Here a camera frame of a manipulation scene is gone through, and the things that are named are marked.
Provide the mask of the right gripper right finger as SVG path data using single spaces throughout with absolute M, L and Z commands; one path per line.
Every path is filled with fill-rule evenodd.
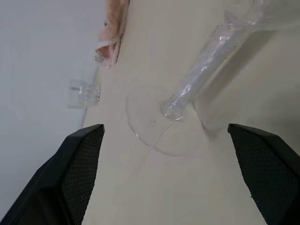
M 241 174 L 269 225 L 300 223 L 300 157 L 279 136 L 229 124 Z

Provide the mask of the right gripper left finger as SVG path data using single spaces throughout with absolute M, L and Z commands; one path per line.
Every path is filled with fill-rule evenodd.
M 65 138 L 32 176 L 1 220 L 2 225 L 80 225 L 95 185 L 102 124 Z

